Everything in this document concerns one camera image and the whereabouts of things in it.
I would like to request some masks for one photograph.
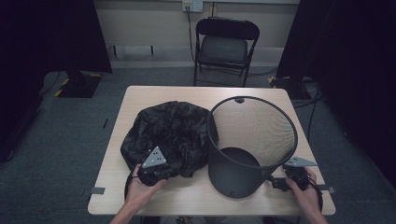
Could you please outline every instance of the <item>chair seat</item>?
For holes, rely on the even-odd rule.
[[[248,42],[242,39],[207,35],[203,39],[198,62],[247,66]]]

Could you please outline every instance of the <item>gray carpet floor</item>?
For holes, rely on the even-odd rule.
[[[271,69],[254,67],[251,72]],[[131,85],[191,86],[192,74],[192,67],[114,69],[91,99],[54,97],[66,74],[48,74],[43,91],[55,85],[44,95],[13,159],[0,163],[0,223],[108,223],[112,217],[90,215],[87,207],[123,94]],[[247,87],[269,88],[269,76],[250,77]],[[307,88],[312,94],[317,90],[315,83]],[[313,106],[298,107],[304,103],[293,101],[307,133]],[[324,97],[317,103],[309,140],[326,183],[336,189],[337,211],[327,217],[331,223],[396,223],[394,188],[344,136]]]

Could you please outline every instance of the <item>black plastic bag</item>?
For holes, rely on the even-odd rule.
[[[210,112],[187,102],[168,102],[140,111],[120,152],[131,172],[155,147],[167,163],[180,164],[170,176],[192,177],[208,163],[210,140],[206,121]]]

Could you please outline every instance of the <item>table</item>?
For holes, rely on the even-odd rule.
[[[303,129],[284,90],[259,88],[214,87],[160,87],[131,86],[127,89],[120,107],[113,133],[95,186],[106,188],[104,194],[93,194],[88,210],[94,215],[114,215],[123,204],[123,188],[129,169],[120,154],[121,143],[132,128],[137,113],[149,106],[169,101],[189,102],[211,109],[221,100],[238,95],[256,96],[272,102],[285,111],[293,121],[299,142],[294,156],[315,161],[306,141]],[[318,176],[318,184],[324,184],[317,166],[311,170]],[[285,176],[281,168],[273,176]],[[332,215],[335,207],[329,191],[323,191],[323,214]],[[192,178],[170,178],[164,189],[138,212],[139,216],[299,216],[292,194],[273,189],[265,181],[252,195],[244,199],[231,199],[212,186],[207,166],[194,173]]]

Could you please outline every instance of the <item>person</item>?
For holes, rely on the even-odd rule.
[[[137,176],[137,171],[139,170],[140,166],[140,164],[136,166],[133,176]],[[317,176],[309,168],[305,167],[305,170],[312,181],[316,182]],[[124,205],[111,220],[110,224],[129,223],[132,217],[149,202],[151,197],[166,185],[166,182],[167,180],[163,179],[154,186],[148,187],[144,185],[138,177],[134,178],[129,186],[128,195]],[[292,179],[286,178],[286,183],[292,189],[297,204],[300,206],[304,216],[310,223],[328,223],[326,218],[320,212],[318,205],[318,195],[316,190],[311,185],[308,185],[308,188],[302,191]]]

